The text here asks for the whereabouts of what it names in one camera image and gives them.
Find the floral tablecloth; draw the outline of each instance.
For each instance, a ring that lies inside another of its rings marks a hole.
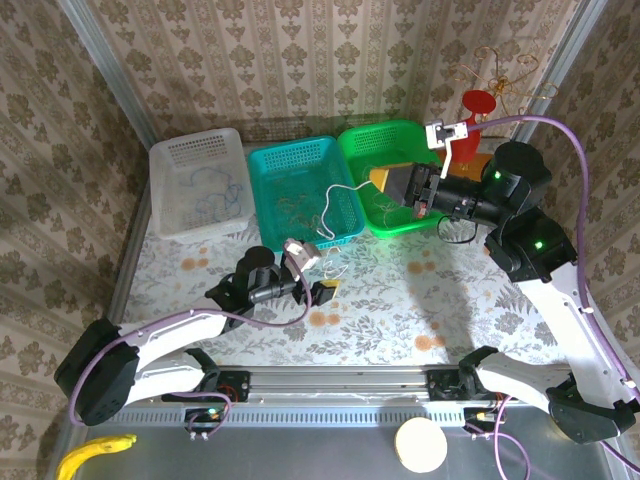
[[[472,233],[446,225],[449,239]],[[201,346],[221,365],[424,365],[454,363],[492,345],[531,363],[563,358],[548,327],[483,247],[450,245],[435,231],[381,240],[365,231],[308,273],[310,281],[346,270],[336,298],[286,329],[238,329]],[[260,244],[257,225],[218,240],[182,245],[149,229],[124,322],[189,307]],[[286,322],[300,314],[290,297],[256,308],[256,318]]]

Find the damask wallpaper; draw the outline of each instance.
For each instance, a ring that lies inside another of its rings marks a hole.
[[[219,126],[244,140],[337,133],[402,117],[463,115],[459,62],[531,92],[562,37],[575,0],[89,0],[159,138]],[[528,98],[504,96],[515,112]],[[494,130],[504,134],[505,130]]]
[[[610,1],[547,112],[587,150],[588,275],[594,298],[640,363],[640,3]],[[539,127],[532,143],[554,173],[546,208],[571,231],[581,187],[572,147]]]
[[[38,478],[53,382],[108,307],[146,153],[55,2],[0,2],[0,479]]]

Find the yellow banana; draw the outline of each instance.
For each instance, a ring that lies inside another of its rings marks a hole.
[[[56,480],[71,480],[76,470],[91,457],[105,453],[118,453],[136,443],[133,434],[99,437],[71,450],[58,465]]]

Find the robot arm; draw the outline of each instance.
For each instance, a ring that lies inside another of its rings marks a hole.
[[[456,126],[427,126],[429,147],[449,148],[465,138]],[[482,180],[452,175],[435,164],[373,169],[372,183],[396,203],[421,218],[431,211],[453,221],[464,219],[493,230],[485,246],[547,322],[565,352],[570,373],[557,366],[533,366],[483,347],[461,362],[471,370],[479,393],[503,392],[548,412],[577,443],[619,435],[635,423],[638,403],[633,389],[640,371],[615,340],[600,311],[588,310],[578,294],[577,255],[562,228],[537,205],[551,181],[540,153],[530,145],[501,145],[485,167]],[[590,305],[595,305],[589,297]],[[592,314],[598,336],[585,313]],[[626,367],[622,378],[605,348],[607,342]]]
[[[62,361],[54,379],[72,404],[75,400],[75,410],[89,426],[144,398],[216,391],[218,367],[201,349],[186,347],[252,321],[254,307],[260,302],[287,294],[299,304],[306,300],[308,307],[329,301],[335,286],[316,282],[306,298],[299,274],[319,258],[313,244],[291,239],[285,243],[280,266],[268,248],[250,248],[235,273],[223,278],[187,311],[136,328],[127,325],[120,329],[105,318],[92,323]]]

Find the red object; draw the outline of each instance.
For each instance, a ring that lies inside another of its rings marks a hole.
[[[483,90],[469,90],[462,96],[462,105],[471,112],[469,118],[463,120],[467,127],[476,124],[476,115],[488,115],[496,108],[496,99]],[[451,163],[471,163],[476,155],[481,137],[480,130],[471,132],[464,140],[451,143]]]

